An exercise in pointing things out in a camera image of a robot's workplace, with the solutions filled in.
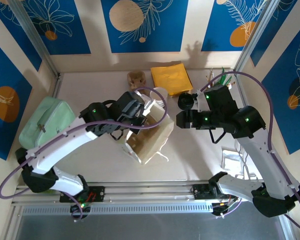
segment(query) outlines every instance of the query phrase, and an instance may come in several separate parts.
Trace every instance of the bag handle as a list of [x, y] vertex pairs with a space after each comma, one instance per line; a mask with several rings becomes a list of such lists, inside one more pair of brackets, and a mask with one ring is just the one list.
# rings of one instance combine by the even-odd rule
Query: bag handle
[[38, 122], [36, 123], [36, 125], [40, 128], [40, 131], [43, 131], [44, 133], [46, 132], [45, 123], [47, 122], [47, 120], [50, 117], [50, 114], [49, 114], [50, 108], [51, 108], [51, 106], [47, 107], [47, 109], [44, 111], [44, 113], [42, 114], [42, 116], [40, 117]]

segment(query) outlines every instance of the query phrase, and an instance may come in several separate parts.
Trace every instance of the black object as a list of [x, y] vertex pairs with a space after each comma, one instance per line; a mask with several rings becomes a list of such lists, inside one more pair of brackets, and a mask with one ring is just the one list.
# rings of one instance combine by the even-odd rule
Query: black object
[[[79, 203], [101, 203], [104, 201], [105, 197], [105, 187], [104, 186], [89, 186], [86, 191], [82, 191], [74, 198]], [[67, 195], [61, 194], [60, 203], [73, 203]]]
[[[134, 126], [143, 126], [146, 117], [142, 115], [145, 102], [135, 92], [126, 91], [117, 101], [107, 100], [104, 102], [91, 103], [87, 108], [80, 112], [80, 118], [86, 123], [96, 121], [115, 121], [131, 124]], [[96, 124], [86, 128], [100, 137], [105, 133], [111, 134], [116, 130], [122, 130], [115, 124]], [[130, 128], [132, 132], [138, 134], [140, 130]]]
[[[16, 159], [20, 165], [26, 161], [26, 155], [27, 150], [23, 147], [15, 151]], [[52, 168], [46, 174], [32, 172], [33, 167], [28, 164], [24, 165], [22, 169], [22, 179], [34, 193], [42, 193], [49, 190], [59, 179]]]
[[[91, 211], [91, 207], [90, 206], [82, 207], [83, 214], [82, 214], [81, 219], [85, 219], [89, 215], [90, 211]], [[74, 219], [79, 219], [80, 214], [74, 214], [74, 213], [80, 213], [79, 206], [78, 205], [72, 205], [70, 207], [70, 213], [72, 214], [72, 217]]]
[[49, 190], [59, 179], [52, 168], [44, 175], [32, 172], [32, 170], [32, 166], [25, 167], [21, 175], [24, 183], [34, 193], [42, 193]]
[[[238, 200], [238, 197], [230, 195], [230, 194], [223, 194], [217, 182], [220, 178], [224, 175], [227, 175], [226, 172], [219, 172], [215, 176], [213, 176], [208, 183], [206, 184], [194, 184], [191, 188], [191, 193], [194, 196], [195, 200], [209, 200], [209, 199], [219, 199], [219, 200], [229, 200], [231, 199], [231, 203]], [[225, 214], [228, 212], [231, 205], [220, 203], [212, 203], [213, 212], [212, 214], [215, 216], [220, 216], [221, 214]]]
[[222, 128], [224, 133], [216, 141], [212, 132], [210, 133], [213, 143], [217, 143], [225, 133], [232, 134], [234, 139], [253, 138], [254, 132], [266, 127], [265, 122], [254, 107], [245, 106], [240, 109], [237, 107], [227, 86], [215, 85], [208, 88], [204, 95], [210, 110], [198, 112], [197, 110], [188, 109], [181, 111], [176, 116], [178, 127], [210, 131]]
[[195, 104], [191, 94], [181, 93], [178, 98], [178, 107], [181, 110], [190, 110]]
[[284, 197], [284, 200], [271, 197], [267, 192], [265, 184], [257, 190], [253, 190], [251, 193], [253, 195], [253, 205], [260, 213], [268, 218], [287, 214], [296, 206], [295, 202], [298, 200], [296, 195], [291, 197], [287, 195]]
[[113, 140], [118, 141], [118, 140], [120, 140], [123, 137], [123, 135], [124, 135], [124, 129], [121, 129], [120, 131], [121, 131], [121, 133], [120, 133], [120, 136], [118, 136], [118, 137], [116, 137], [112, 133], [110, 133], [110, 136], [113, 138]]
[[191, 192], [194, 195], [194, 199], [195, 200], [216, 199], [216, 198], [229, 199], [230, 195], [223, 194], [217, 185], [219, 179], [225, 175], [227, 175], [227, 173], [221, 171], [216, 175], [214, 175], [212, 178], [210, 178], [208, 183], [194, 184], [191, 189]]

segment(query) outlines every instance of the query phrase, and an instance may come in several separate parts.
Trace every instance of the orange circle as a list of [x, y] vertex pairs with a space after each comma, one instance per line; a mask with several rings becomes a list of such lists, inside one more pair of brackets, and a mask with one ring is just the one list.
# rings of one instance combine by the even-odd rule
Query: orange circle
[[140, 42], [140, 43], [145, 43], [145, 42], [146, 42], [146, 39], [145, 39], [144, 37], [140, 37], [140, 38], [139, 38], [139, 42]]
[[46, 31], [44, 35], [47, 39], [51, 41], [57, 40], [58, 38], [57, 34], [54, 31], [50, 31], [50, 30]]
[[13, 123], [18, 116], [20, 101], [17, 92], [10, 86], [0, 87], [0, 119]]
[[288, 98], [288, 107], [290, 109], [296, 109], [298, 107], [298, 97], [295, 96], [295, 95], [291, 95], [289, 98]]
[[228, 0], [216, 0], [216, 3], [219, 5], [225, 4]]
[[234, 47], [244, 47], [254, 29], [256, 22], [249, 21], [244, 25], [238, 26], [230, 36], [230, 44]]

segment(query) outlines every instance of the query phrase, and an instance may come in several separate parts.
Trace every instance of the beige circle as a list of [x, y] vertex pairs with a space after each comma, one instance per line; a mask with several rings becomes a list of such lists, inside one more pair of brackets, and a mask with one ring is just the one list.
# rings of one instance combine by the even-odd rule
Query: beige circle
[[8, 0], [0, 0], [0, 2], [2, 4], [9, 5]]
[[110, 22], [121, 32], [136, 30], [144, 22], [141, 8], [131, 0], [120, 0], [110, 9]]
[[216, 3], [221, 5], [221, 4], [225, 4], [226, 1], [228, 0], [216, 0]]
[[145, 39], [144, 37], [140, 37], [140, 38], [139, 38], [139, 42], [140, 42], [140, 43], [144, 43], [145, 41], [146, 41], [146, 39]]

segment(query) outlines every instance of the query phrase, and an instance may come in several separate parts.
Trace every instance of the gray floor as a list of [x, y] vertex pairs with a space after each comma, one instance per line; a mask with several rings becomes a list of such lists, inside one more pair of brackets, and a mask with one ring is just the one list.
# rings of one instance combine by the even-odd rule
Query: gray floor
[[249, 202], [225, 219], [211, 213], [24, 216], [18, 240], [284, 240], [279, 219], [261, 215]]

